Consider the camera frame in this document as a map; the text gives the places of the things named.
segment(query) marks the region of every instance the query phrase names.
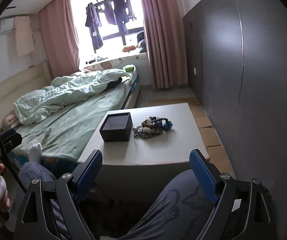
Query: metal screw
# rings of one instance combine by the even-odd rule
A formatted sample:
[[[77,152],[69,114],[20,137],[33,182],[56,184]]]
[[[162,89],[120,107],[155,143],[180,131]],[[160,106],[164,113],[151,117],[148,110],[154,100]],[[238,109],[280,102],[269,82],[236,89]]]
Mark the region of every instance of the metal screw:
[[[226,180],[230,179],[230,175],[228,173],[221,174],[221,177]]]
[[[252,180],[256,185],[259,185],[260,184],[260,180],[259,179],[253,179]]]
[[[33,180],[31,181],[31,183],[32,183],[33,185],[37,184],[38,182],[39,182],[39,179],[38,179],[38,178],[35,178],[35,179],[33,179]]]
[[[65,173],[65,174],[62,175],[63,179],[70,179],[70,177],[71,177],[70,173]]]

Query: open box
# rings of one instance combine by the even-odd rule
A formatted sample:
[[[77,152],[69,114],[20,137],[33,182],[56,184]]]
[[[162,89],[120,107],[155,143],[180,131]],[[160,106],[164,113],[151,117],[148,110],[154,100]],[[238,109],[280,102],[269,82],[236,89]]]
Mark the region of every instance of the open box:
[[[104,142],[129,141],[132,130],[130,113],[109,114],[99,132]]]

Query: white table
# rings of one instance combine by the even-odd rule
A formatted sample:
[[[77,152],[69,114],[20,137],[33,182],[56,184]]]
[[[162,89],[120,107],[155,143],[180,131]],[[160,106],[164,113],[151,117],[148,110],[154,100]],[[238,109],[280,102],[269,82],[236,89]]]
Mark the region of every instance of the white table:
[[[150,116],[166,117],[170,131],[150,139],[104,142],[99,129],[108,114],[130,112],[133,126]],[[103,164],[97,185],[109,197],[120,200],[152,202],[177,174],[190,168],[189,154],[199,149],[209,159],[206,146],[187,103],[108,111],[79,158],[84,162],[93,149],[101,150]]]

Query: beige headboard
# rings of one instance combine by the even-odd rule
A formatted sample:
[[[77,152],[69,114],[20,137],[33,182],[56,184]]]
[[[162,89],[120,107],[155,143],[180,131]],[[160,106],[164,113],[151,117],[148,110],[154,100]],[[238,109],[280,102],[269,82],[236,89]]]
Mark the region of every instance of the beige headboard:
[[[11,110],[13,103],[19,97],[37,89],[50,85],[51,77],[49,66],[46,61],[0,83],[0,128],[3,118]]]

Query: bedroom window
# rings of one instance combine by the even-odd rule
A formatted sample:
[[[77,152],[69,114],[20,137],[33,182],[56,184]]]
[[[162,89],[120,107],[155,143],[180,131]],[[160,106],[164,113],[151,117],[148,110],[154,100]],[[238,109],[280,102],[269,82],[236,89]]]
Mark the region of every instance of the bedroom window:
[[[119,31],[117,25],[112,25],[107,22],[106,15],[103,12],[105,9],[104,0],[71,0],[72,13],[74,23],[79,38],[79,57],[80,62],[86,62],[93,56],[113,57],[119,56],[124,46],[137,45],[137,33],[144,30],[144,14],[142,11],[141,0],[131,0],[131,7],[135,14],[136,19],[130,19],[125,23],[128,34],[124,35]],[[98,27],[99,34],[102,37],[103,46],[100,48],[93,47],[92,35],[90,28],[85,26],[87,15],[86,7],[89,3],[97,6],[99,11],[98,15],[101,20],[101,26]]]

